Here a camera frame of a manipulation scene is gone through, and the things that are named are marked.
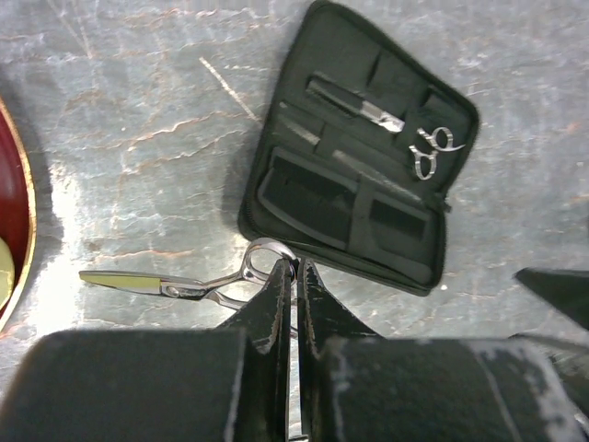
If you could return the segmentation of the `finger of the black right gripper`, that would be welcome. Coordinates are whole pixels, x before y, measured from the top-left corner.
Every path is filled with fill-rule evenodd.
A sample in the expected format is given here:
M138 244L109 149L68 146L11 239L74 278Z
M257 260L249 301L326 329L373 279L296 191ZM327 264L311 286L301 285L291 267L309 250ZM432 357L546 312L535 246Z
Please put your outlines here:
M524 268L515 279L560 313L588 329L588 272Z

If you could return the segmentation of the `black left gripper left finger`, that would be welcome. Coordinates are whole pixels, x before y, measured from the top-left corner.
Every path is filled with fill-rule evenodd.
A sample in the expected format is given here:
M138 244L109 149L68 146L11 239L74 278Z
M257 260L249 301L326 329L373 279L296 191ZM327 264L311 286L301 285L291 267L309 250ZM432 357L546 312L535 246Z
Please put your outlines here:
M58 331L1 406L5 441L284 441L291 267L207 330Z

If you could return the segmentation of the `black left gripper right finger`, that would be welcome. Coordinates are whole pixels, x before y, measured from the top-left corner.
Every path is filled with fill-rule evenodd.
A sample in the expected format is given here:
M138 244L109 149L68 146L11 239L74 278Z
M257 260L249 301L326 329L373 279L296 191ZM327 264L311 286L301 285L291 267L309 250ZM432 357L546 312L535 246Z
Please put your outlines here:
M385 338L300 262L302 429L312 441L581 441L584 348L548 336Z

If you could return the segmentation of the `silver scissors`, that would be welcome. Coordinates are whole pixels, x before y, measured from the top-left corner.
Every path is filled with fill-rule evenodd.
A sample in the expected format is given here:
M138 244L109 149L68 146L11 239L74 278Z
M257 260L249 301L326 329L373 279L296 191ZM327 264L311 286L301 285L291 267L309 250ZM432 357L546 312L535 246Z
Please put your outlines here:
M179 276L124 271L84 270L80 271L78 275L82 281L92 285L105 286L146 296L170 297L190 301L211 300L224 308L237 311L243 308L247 301L228 297L222 294L220 289L241 282L265 285L270 275L256 268L253 263L254 253L260 250L272 252L280 259L286 259L289 265L288 275L292 281L295 279L299 263L298 258L282 242L271 238L258 238L250 242L236 272L209 282Z
M311 76L306 85L306 92L335 106L347 115L361 117L390 134L400 134L404 129L405 122L399 117L325 78ZM435 128L430 134L418 127L416 133L432 148L430 152L422 152L416 145L409 146L409 151L414 158L415 176L419 180L429 180L433 177L437 169L439 153L456 152L466 146L465 144L455 145L452 131L444 126Z

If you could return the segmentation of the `black handled comb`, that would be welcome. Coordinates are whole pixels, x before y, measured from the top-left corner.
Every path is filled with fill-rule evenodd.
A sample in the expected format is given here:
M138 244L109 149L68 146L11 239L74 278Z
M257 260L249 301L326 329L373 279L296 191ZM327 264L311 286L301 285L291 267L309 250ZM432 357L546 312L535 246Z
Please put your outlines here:
M273 159L258 188L259 202L274 216L339 250L347 246L354 199L353 184L285 157Z

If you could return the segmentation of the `black zippered tool case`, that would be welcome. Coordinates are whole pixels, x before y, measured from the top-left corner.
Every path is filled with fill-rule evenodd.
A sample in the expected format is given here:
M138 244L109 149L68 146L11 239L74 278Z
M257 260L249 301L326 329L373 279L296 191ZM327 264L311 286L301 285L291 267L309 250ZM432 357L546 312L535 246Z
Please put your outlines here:
M390 134L306 92L311 76L333 82L405 122ZM432 148L417 135L444 126L459 151L439 153L429 180L419 180L409 151ZM475 143L479 112L474 104L419 64L381 29L354 10L312 3L283 62L261 130L237 224L249 239L271 237L327 265L427 296L445 265L447 194ZM258 188L275 157L307 164L326 177L354 185L347 246L332 248L288 226L265 209ZM427 213L422 238L378 225L373 200Z

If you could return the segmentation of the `black straight comb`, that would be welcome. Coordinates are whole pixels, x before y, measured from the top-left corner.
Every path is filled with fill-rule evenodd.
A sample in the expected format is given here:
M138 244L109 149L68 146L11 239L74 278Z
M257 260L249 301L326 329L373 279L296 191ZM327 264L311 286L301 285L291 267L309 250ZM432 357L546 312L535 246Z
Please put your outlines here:
M377 199L373 200L370 218L378 225L400 231L413 238L422 238L429 222L429 216L406 205L394 205Z

